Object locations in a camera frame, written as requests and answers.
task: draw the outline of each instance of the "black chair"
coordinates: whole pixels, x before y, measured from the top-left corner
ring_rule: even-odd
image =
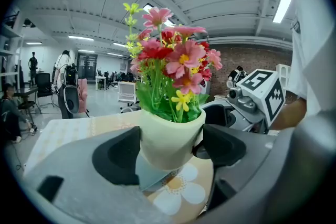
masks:
[[[51,103],[48,103],[48,104],[52,104],[53,107],[57,106],[54,103],[54,98],[53,98],[54,94],[52,93],[53,91],[51,90],[50,74],[49,73],[38,73],[38,74],[36,74],[35,82],[36,82],[36,86],[38,88],[37,92],[35,93],[35,101],[36,101],[36,96],[37,96],[37,98],[50,96],[51,97]]]

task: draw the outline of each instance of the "white wall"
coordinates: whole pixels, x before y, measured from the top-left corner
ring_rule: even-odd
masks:
[[[58,44],[53,46],[47,46],[47,45],[40,45],[40,46],[30,46],[26,45],[22,48],[21,52],[21,66],[22,71],[24,75],[24,81],[27,82],[30,80],[29,77],[29,68],[28,68],[28,62],[29,59],[33,56],[32,52],[35,52],[35,58],[37,59],[38,70],[41,69],[45,73],[50,73],[50,78],[53,73],[54,64],[57,60],[57,57],[62,54],[64,50],[70,51],[70,57],[72,61],[77,64],[76,54],[75,50],[71,48],[69,45],[64,44]]]
[[[126,64],[125,70],[120,70],[121,63]],[[110,74],[114,71],[116,71],[117,73],[119,73],[120,71],[127,73],[127,61],[117,57],[98,55],[97,69],[101,70],[102,74],[104,74],[104,72],[106,71],[108,71]]]

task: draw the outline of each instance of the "seated person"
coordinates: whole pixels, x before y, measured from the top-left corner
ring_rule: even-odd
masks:
[[[13,100],[14,86],[7,83],[4,85],[4,95],[1,99],[1,122],[2,130],[7,139],[14,143],[21,141],[19,119],[27,123],[28,129],[32,128],[29,120],[17,109]]]

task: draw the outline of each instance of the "white shirt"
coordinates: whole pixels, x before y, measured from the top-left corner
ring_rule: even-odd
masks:
[[[55,67],[59,70],[59,75],[57,77],[57,88],[61,88],[62,84],[64,83],[64,70],[66,65],[70,65],[71,64],[71,59],[68,55],[63,54],[58,56],[57,61],[55,63]]]
[[[328,0],[296,1],[296,15],[301,31],[298,34],[293,29],[293,56],[287,90],[306,99],[306,116],[309,116],[317,114],[321,109],[327,109],[327,107],[321,107],[323,103],[321,98],[323,97],[320,96],[319,88],[325,85],[329,76],[334,76],[335,70],[332,70],[330,65],[327,66],[326,58],[330,58],[330,56],[325,57],[327,54],[324,54],[324,60],[321,61],[321,55],[318,56],[318,54],[321,54],[321,51],[326,51],[327,47],[330,51],[330,37],[334,34],[335,19],[334,11]],[[317,81],[324,81],[324,83],[322,82],[322,85],[318,86]],[[335,95],[325,98],[335,99]]]

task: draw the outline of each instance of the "white chair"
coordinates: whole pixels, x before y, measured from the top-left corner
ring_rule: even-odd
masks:
[[[132,82],[118,82],[119,95],[118,102],[127,103],[127,106],[120,108],[123,113],[126,110],[135,111],[139,108],[132,106],[137,102],[137,96],[135,94],[135,83]]]

